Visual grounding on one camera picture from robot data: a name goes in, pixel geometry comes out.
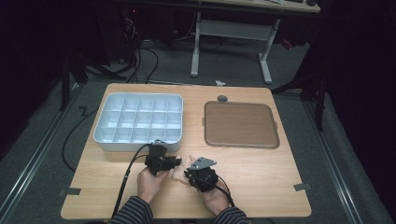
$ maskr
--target wooden tabletop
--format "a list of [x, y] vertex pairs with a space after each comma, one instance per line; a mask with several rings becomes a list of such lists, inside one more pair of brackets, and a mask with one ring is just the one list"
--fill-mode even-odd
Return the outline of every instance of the wooden tabletop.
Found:
[[[311, 207], [290, 145], [283, 129], [270, 90], [265, 88], [206, 87], [110, 84], [104, 100], [111, 92], [175, 93], [184, 101], [183, 133], [180, 150], [167, 156], [206, 157], [217, 161], [211, 168], [227, 183], [235, 205], [248, 217], [307, 217]], [[229, 102], [266, 104], [272, 109], [277, 124], [278, 148], [211, 147], [204, 137], [204, 105], [226, 95]], [[70, 188], [81, 189], [79, 195], [67, 195], [61, 212], [63, 218], [110, 218], [125, 170], [134, 152], [104, 151], [94, 140], [93, 131], [100, 116], [102, 101], [84, 147]], [[144, 159], [132, 167], [121, 205], [136, 195], [136, 177], [145, 167]], [[168, 176], [162, 191], [151, 203], [156, 218], [213, 217], [205, 208], [196, 189]]]

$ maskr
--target sleeve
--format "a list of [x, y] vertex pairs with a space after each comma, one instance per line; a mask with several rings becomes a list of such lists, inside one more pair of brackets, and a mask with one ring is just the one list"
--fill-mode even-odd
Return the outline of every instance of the sleeve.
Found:
[[120, 209], [120, 211], [110, 220], [110, 224], [149, 224], [153, 218], [149, 204], [133, 196]]
[[247, 215], [237, 207], [224, 209], [215, 219], [215, 224], [248, 224]]

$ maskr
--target wrist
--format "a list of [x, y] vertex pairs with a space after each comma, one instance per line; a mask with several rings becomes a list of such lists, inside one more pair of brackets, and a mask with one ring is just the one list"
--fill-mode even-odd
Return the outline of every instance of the wrist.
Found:
[[216, 209], [213, 211], [213, 213], [214, 213], [215, 216], [217, 217], [222, 211], [226, 210], [227, 208], [228, 208], [228, 206], [216, 208]]
[[144, 193], [137, 195], [137, 197], [139, 197], [141, 200], [145, 201], [146, 203], [151, 203], [153, 199], [153, 196]]

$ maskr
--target white compartment tray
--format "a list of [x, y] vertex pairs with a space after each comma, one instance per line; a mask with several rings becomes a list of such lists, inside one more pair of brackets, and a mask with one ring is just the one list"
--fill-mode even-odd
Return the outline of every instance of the white compartment tray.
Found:
[[137, 151], [155, 140], [176, 151], [182, 120], [183, 99], [179, 95], [115, 92], [105, 100], [93, 139], [108, 151]]

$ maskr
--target handheld controller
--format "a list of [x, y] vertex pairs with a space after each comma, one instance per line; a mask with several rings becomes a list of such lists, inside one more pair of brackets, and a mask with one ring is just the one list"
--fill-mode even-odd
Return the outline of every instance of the handheld controller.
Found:
[[174, 156], [165, 157], [167, 150], [166, 147], [158, 145], [150, 145], [148, 147], [145, 164], [153, 175], [157, 175], [157, 172], [160, 171], [171, 170], [181, 164], [181, 159], [177, 159]]
[[215, 164], [215, 161], [201, 157], [187, 168], [184, 175], [189, 179], [189, 183], [196, 189], [201, 192], [210, 191], [216, 186], [219, 180], [215, 170], [210, 168], [211, 165]]

